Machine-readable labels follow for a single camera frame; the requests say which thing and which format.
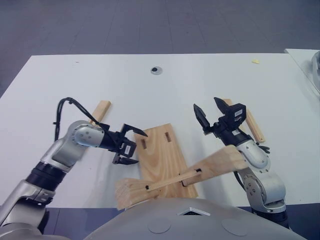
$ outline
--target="white table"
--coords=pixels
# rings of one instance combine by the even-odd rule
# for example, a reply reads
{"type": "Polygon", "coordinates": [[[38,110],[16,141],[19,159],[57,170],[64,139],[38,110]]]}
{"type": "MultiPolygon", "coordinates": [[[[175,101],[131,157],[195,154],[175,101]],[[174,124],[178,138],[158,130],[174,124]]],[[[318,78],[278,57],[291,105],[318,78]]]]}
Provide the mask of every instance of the white table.
{"type": "MultiPolygon", "coordinates": [[[[53,143],[60,99],[73,97],[90,112],[100,100],[110,100],[103,122],[111,131],[123,123],[141,129],[171,123],[190,166],[223,147],[213,134],[203,135],[193,112],[196,103],[211,123],[217,121],[222,114],[214,96],[251,110],[271,147],[271,167],[286,186],[286,203],[317,203],[320,102],[308,91],[305,77],[285,53],[32,56],[0,99],[0,204],[53,143]],[[163,73],[151,74],[153,66],[163,73]]],[[[86,117],[66,104],[60,136],[81,119],[86,117]]],[[[89,149],[49,206],[115,207],[115,182],[139,178],[139,168],[113,165],[113,156],[105,149],[89,149]]],[[[249,205],[232,173],[200,183],[197,190],[201,198],[249,205]]]]}

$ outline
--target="wooden assembly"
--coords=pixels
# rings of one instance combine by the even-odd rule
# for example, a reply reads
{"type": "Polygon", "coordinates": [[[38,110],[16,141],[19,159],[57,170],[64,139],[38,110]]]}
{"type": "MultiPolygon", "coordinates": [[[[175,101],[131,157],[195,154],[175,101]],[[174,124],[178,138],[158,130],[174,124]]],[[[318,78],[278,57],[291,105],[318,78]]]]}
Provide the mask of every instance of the wooden assembly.
{"type": "Polygon", "coordinates": [[[162,191],[174,185],[182,189],[191,187],[191,184],[201,182],[222,174],[247,168],[243,156],[235,146],[226,146],[214,154],[189,167],[184,173],[166,180],[153,183],[152,181],[124,178],[115,185],[117,208],[128,208],[139,202],[162,195],[162,191]]]}
{"type": "Polygon", "coordinates": [[[160,190],[147,191],[152,181],[124,178],[115,183],[117,209],[125,209],[142,201],[159,196],[160,190]]]}
{"type": "MultiPolygon", "coordinates": [[[[141,176],[146,181],[160,182],[176,177],[187,169],[171,124],[144,130],[148,137],[135,134],[136,152],[141,176]]],[[[181,183],[165,186],[159,194],[164,198],[196,198],[196,188],[181,183]]]]}
{"type": "Polygon", "coordinates": [[[181,182],[181,181],[183,181],[185,179],[189,179],[189,178],[198,176],[200,174],[201,174],[201,169],[200,168],[196,169],[196,170],[187,171],[186,173],[180,174],[178,176],[175,176],[175,177],[172,177],[172,178],[160,181],[160,182],[156,182],[156,183],[153,183],[151,185],[147,185],[146,186],[146,191],[150,192],[152,190],[156,190],[156,189],[165,187],[165,186],[170,185],[170,184],[178,183],[178,182],[181,182]]]}
{"type": "MultiPolygon", "coordinates": [[[[110,101],[101,100],[99,104],[96,106],[95,110],[93,111],[92,116],[98,122],[101,122],[107,110],[109,109],[110,105],[111,105],[110,101]]],[[[89,123],[93,125],[95,124],[94,121],[92,121],[91,119],[89,120],[89,123]]]]}

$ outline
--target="gray carpet floor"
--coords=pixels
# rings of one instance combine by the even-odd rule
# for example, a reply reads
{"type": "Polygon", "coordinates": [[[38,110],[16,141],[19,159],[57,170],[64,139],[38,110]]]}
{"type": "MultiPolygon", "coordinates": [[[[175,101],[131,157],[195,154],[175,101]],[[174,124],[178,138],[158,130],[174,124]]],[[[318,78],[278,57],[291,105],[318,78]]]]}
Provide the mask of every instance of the gray carpet floor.
{"type": "Polygon", "coordinates": [[[320,49],[320,0],[0,0],[0,96],[31,55],[320,49]]]}

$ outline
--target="wood grain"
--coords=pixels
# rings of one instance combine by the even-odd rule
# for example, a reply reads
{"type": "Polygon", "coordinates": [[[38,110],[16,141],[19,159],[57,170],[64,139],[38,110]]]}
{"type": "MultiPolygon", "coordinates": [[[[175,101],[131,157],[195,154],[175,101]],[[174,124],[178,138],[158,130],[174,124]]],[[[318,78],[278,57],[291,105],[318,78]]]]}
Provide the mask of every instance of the wood grain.
{"type": "MultiPolygon", "coordinates": [[[[96,106],[95,110],[92,113],[92,116],[98,121],[101,122],[104,118],[107,110],[111,105],[110,101],[101,100],[99,104],[96,106]]],[[[95,124],[91,119],[89,120],[90,124],[95,124]]]]}
{"type": "MultiPolygon", "coordinates": [[[[226,104],[228,104],[229,106],[232,106],[233,105],[233,103],[232,103],[232,100],[230,99],[230,98],[223,98],[222,99],[226,104]]],[[[245,128],[245,126],[244,125],[240,125],[239,126],[239,129],[242,131],[242,132],[246,132],[246,128],[245,128]]]]}
{"type": "Polygon", "coordinates": [[[146,190],[146,185],[152,183],[152,181],[135,178],[123,178],[117,181],[115,183],[117,209],[125,209],[134,204],[157,197],[160,194],[160,190],[146,190]]]}
{"type": "Polygon", "coordinates": [[[265,136],[263,135],[262,131],[260,130],[258,124],[256,123],[254,116],[252,116],[249,109],[246,110],[246,123],[248,124],[254,139],[259,142],[263,143],[266,141],[265,136]]]}
{"type": "Polygon", "coordinates": [[[211,154],[205,159],[197,162],[195,165],[189,167],[185,172],[201,169],[201,174],[183,180],[184,186],[198,183],[213,177],[245,169],[248,164],[245,162],[242,154],[236,149],[234,145],[228,145],[221,148],[219,151],[211,154]]]}
{"type": "Polygon", "coordinates": [[[174,176],[172,178],[169,178],[169,179],[166,179],[166,180],[163,180],[163,181],[152,183],[152,184],[148,185],[148,188],[147,188],[146,191],[150,192],[152,190],[156,190],[156,189],[165,187],[165,186],[170,185],[170,184],[178,183],[178,182],[181,182],[183,180],[198,176],[200,174],[201,174],[201,172],[200,171],[196,171],[196,170],[187,171],[187,172],[185,172],[183,174],[180,174],[178,176],[174,176]]]}
{"type": "MultiPolygon", "coordinates": [[[[148,137],[135,134],[136,152],[141,176],[146,181],[160,182],[187,169],[185,158],[171,124],[144,130],[148,137]]],[[[160,197],[196,198],[196,188],[174,183],[161,189],[160,197]]]]}

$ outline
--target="robotic arm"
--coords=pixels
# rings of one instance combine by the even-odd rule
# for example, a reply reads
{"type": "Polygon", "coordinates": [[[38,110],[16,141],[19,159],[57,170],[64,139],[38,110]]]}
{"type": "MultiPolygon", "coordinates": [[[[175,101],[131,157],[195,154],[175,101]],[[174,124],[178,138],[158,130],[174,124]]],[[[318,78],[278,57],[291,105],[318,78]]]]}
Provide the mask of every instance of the robotic arm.
{"type": "Polygon", "coordinates": [[[213,126],[210,126],[202,109],[195,104],[193,106],[196,119],[201,124],[204,134],[213,133],[225,145],[234,145],[243,154],[249,167],[235,172],[234,175],[246,192],[252,212],[289,228],[284,201],[286,187],[279,176],[270,171],[270,158],[266,154],[269,153],[269,148],[258,146],[250,135],[239,129],[247,117],[246,106],[240,103],[229,106],[217,97],[214,100],[224,116],[213,126]]]}
{"type": "Polygon", "coordinates": [[[46,213],[45,206],[53,200],[56,188],[88,147],[115,152],[113,164],[129,165],[138,162],[130,159],[135,152],[136,143],[127,139],[125,134],[133,130],[147,137],[142,130],[124,124],[120,132],[112,132],[109,131],[109,125],[94,122],[98,125],[94,126],[84,120],[72,123],[66,135],[56,140],[30,175],[19,182],[0,208],[0,238],[3,236],[2,231],[6,234],[11,232],[7,228],[15,231],[25,228],[37,231],[46,213]]]}

